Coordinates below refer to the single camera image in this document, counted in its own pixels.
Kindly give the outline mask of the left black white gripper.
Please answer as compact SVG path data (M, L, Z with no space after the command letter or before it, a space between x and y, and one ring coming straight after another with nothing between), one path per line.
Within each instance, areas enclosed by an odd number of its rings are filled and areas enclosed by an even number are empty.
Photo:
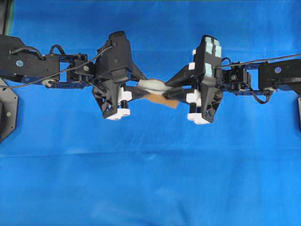
M95 62L92 94L103 118L119 120L122 117L119 101L132 101L150 94L139 87L121 84L146 80L147 77L132 60L130 42L124 31L110 34L97 53L100 55Z

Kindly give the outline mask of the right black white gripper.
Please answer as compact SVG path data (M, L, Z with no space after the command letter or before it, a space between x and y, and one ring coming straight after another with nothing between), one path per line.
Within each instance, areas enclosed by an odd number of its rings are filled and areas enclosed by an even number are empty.
M217 87L217 79L222 73L214 69L221 62L219 41L213 36L204 35L193 52L193 62L165 82L166 86L179 88L169 89L163 96L190 104L187 118L195 124L212 123L223 98L223 92ZM190 89L181 87L189 85Z

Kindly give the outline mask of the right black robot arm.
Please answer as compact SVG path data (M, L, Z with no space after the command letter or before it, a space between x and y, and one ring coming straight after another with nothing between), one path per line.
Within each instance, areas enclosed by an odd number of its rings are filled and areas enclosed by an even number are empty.
M224 92L253 96L260 104L268 103L278 89L301 93L301 61L294 55L227 65L223 61L219 41L204 35L193 50L193 62L166 82L170 90L163 96L187 103L188 120L207 124L214 121Z

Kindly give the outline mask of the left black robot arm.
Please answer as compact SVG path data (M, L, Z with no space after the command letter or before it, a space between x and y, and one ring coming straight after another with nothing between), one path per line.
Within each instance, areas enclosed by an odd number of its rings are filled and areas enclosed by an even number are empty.
M132 60L130 42L124 31L109 35L97 55L64 52L53 45L47 55L26 46L20 38L1 35L0 76L19 82L21 87L37 84L48 89L83 89L91 86L103 118L119 120L130 115L128 102L149 92L128 86L128 81L143 81L146 76Z

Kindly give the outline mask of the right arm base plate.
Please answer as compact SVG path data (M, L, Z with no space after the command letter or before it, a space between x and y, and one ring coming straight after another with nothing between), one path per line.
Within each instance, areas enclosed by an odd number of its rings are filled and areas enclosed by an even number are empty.
M297 103L298 103L298 118L299 118L299 126L301 129L301 96L297 98Z

